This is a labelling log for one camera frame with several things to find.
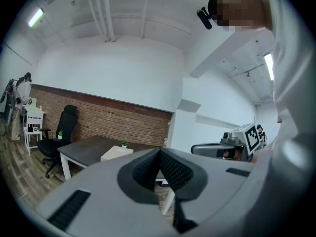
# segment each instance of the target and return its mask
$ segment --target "small plant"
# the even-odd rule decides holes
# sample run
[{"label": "small plant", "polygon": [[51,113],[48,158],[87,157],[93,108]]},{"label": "small plant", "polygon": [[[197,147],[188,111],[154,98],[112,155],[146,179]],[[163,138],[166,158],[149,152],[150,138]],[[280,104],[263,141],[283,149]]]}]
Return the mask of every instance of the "small plant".
[{"label": "small plant", "polygon": [[122,141],[120,144],[121,144],[122,146],[128,146],[128,142],[126,142],[126,141]]}]

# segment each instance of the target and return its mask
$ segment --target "desk leg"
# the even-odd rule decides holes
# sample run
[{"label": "desk leg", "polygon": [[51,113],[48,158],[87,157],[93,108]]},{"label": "desk leg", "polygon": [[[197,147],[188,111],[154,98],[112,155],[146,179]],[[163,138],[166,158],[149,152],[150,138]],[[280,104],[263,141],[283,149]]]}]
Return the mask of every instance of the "desk leg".
[{"label": "desk leg", "polygon": [[163,215],[166,215],[167,214],[167,211],[168,209],[170,208],[171,204],[172,204],[172,201],[174,199],[174,192],[172,189],[169,190],[169,193],[168,193],[168,196],[167,196],[167,199],[166,201],[164,202],[164,205],[163,205],[163,208],[162,208],[162,214]]},{"label": "desk leg", "polygon": [[63,166],[65,179],[68,180],[71,178],[70,170],[69,170],[69,166],[68,166],[68,160],[66,158],[64,158],[64,156],[62,154],[60,154],[60,159],[61,159],[61,164]]},{"label": "desk leg", "polygon": [[23,108],[23,124],[22,124],[22,126],[24,127],[24,120],[25,120],[25,109]]}]

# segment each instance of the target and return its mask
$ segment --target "white box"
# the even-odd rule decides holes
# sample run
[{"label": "white box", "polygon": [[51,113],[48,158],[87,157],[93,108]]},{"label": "white box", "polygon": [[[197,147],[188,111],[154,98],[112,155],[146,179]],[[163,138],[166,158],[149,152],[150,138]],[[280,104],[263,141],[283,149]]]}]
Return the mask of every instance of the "white box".
[{"label": "white box", "polygon": [[110,150],[108,150],[104,155],[101,156],[101,161],[125,156],[131,154],[132,152],[134,152],[133,149],[113,146]]}]

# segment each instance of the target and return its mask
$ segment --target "white wall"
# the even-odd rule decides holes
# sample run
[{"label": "white wall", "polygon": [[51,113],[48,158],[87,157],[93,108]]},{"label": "white wall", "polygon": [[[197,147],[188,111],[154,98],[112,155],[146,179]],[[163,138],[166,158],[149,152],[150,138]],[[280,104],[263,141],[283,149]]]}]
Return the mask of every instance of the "white wall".
[{"label": "white wall", "polygon": [[186,75],[183,98],[201,104],[197,114],[235,125],[254,122],[256,109],[246,94],[218,70],[200,78]]},{"label": "white wall", "polygon": [[[0,55],[0,94],[10,79],[19,79],[26,72],[33,75],[35,66],[40,56],[45,51],[45,46],[30,37],[30,32],[21,29],[12,29],[4,39]],[[0,112],[4,112],[5,102],[0,104]]]},{"label": "white wall", "polygon": [[196,113],[176,112],[171,146],[187,153],[194,144],[219,142],[224,132],[253,123],[256,117],[254,104],[220,71],[200,78],[186,75],[182,97],[201,104]]},{"label": "white wall", "polygon": [[280,128],[280,124],[277,123],[277,109],[274,103],[257,107],[256,123],[262,125],[268,137],[268,144],[273,142]]},{"label": "white wall", "polygon": [[35,84],[174,112],[181,100],[182,51],[150,39],[82,38],[47,49]]}]

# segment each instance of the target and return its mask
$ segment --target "wooden floor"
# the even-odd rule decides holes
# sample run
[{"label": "wooden floor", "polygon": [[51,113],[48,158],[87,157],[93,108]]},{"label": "wooden floor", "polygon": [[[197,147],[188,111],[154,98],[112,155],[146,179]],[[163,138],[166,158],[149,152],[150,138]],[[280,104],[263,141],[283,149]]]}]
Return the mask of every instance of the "wooden floor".
[{"label": "wooden floor", "polygon": [[[65,177],[61,166],[56,166],[49,173],[50,178],[45,178],[45,172],[48,169],[49,162],[43,165],[41,163],[44,155],[38,149],[31,150],[31,156],[25,149],[24,137],[20,132],[20,141],[11,141],[10,133],[4,134],[3,119],[0,119],[0,171],[6,180],[12,195],[30,208],[34,209],[39,202],[45,198],[51,191],[65,182]],[[71,175],[80,171],[79,166],[69,164]],[[155,194],[159,198],[159,208],[167,198],[169,188],[156,186]],[[172,224],[174,212],[174,202],[166,214],[166,219]]]}]

